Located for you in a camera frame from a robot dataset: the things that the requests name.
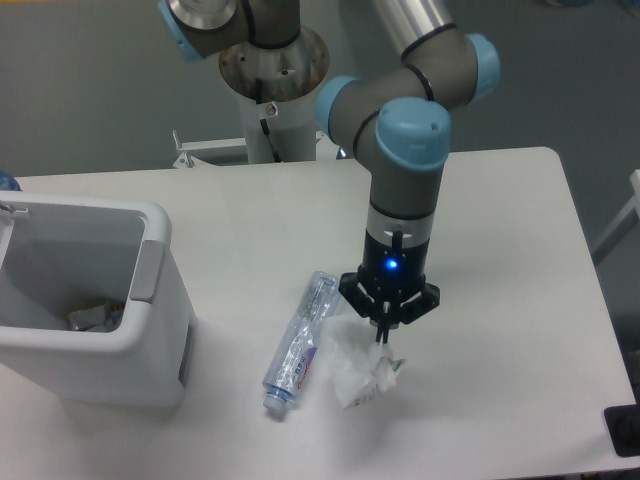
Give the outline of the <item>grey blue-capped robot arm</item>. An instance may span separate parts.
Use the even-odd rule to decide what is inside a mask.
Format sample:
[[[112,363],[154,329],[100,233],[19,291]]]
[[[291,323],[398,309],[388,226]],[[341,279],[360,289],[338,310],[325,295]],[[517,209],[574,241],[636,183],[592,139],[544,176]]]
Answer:
[[[323,39],[296,1],[162,1],[160,15],[182,56],[218,57],[237,97],[252,163],[308,161],[325,133],[371,176],[363,259],[339,290],[389,332],[435,309],[426,256],[444,165],[450,111],[494,90],[494,45],[461,33],[441,1],[377,1],[401,66],[373,81],[330,77]]]

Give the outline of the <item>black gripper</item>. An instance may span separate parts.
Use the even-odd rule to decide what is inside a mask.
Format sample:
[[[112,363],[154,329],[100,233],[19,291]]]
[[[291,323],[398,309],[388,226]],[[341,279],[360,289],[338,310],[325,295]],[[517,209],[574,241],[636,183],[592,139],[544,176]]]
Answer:
[[[409,325],[440,305],[440,288],[426,283],[424,268],[430,241],[394,250],[391,245],[365,233],[363,261],[356,272],[341,275],[339,292],[353,310],[376,328],[376,343],[387,344],[398,325]],[[384,322],[377,318],[376,302],[383,308]]]

